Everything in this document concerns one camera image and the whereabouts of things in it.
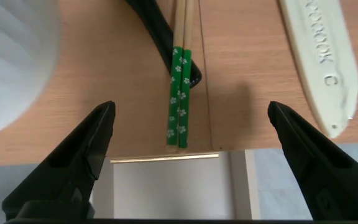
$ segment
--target wood grain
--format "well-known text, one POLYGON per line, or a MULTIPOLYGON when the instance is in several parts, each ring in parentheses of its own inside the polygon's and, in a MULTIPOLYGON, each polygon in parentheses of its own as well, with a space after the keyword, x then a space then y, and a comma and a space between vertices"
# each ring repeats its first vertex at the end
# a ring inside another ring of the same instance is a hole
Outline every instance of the wood grain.
MULTIPOLYGON (((201 1, 214 150, 280 147, 267 117, 270 101, 316 125, 275 0, 201 1)), ((358 2, 341 1, 358 62, 358 2)), ((337 143, 358 142, 358 110, 337 143)))
MULTIPOLYGON (((172 20, 173 1, 160 1, 172 20)), ((55 75, 36 103, 0 132, 0 165, 42 161, 98 104, 116 103, 108 156, 153 157, 167 152, 170 77, 149 33, 125 1, 61 0, 62 43, 55 75)), ((193 59, 204 73, 200 15, 193 59)), ((205 79, 191 91, 187 153, 211 150, 205 79)))

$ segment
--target chopsticks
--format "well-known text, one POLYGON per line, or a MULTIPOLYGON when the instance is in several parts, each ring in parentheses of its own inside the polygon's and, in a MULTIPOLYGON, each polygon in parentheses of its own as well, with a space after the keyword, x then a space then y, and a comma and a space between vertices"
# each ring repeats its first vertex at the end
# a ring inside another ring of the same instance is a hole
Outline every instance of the chopsticks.
POLYGON ((180 148, 186 148, 188 145, 193 8, 193 0, 177 0, 167 144, 180 148))

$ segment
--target white ceramic object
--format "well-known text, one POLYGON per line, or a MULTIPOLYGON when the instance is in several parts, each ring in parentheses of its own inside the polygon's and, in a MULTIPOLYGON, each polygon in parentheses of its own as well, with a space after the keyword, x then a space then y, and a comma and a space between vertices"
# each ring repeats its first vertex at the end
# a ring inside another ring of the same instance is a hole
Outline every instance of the white ceramic object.
POLYGON ((339 136, 356 112, 358 69, 339 0, 280 0, 303 90, 320 130, 339 136))
POLYGON ((55 0, 0 0, 0 130, 41 94, 58 56, 55 0))

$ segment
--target white bowl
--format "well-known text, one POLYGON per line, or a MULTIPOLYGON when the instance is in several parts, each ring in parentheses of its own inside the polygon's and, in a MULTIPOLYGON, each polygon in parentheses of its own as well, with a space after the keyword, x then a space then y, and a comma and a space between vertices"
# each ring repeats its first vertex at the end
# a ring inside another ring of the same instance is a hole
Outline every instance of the white bowl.
POLYGON ((58 57, 56 1, 0 0, 0 130, 41 94, 58 57))

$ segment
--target wooden table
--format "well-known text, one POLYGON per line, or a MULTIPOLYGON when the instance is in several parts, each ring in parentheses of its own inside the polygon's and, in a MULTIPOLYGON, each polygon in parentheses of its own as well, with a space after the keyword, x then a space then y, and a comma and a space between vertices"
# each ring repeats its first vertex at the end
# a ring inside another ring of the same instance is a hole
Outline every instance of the wooden table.
MULTIPOLYGON (((159 1, 173 22, 172 1, 159 1)), ((40 162, 98 104, 116 102, 110 158, 280 147, 267 107, 275 100, 315 124, 276 0, 200 0, 193 57, 204 75, 191 90, 190 147, 168 152, 169 76, 124 1, 61 0, 55 75, 33 107, 0 132, 0 165, 40 162)), ((358 1, 342 8, 358 62, 358 1)), ((358 110, 337 143, 358 142, 358 110)))

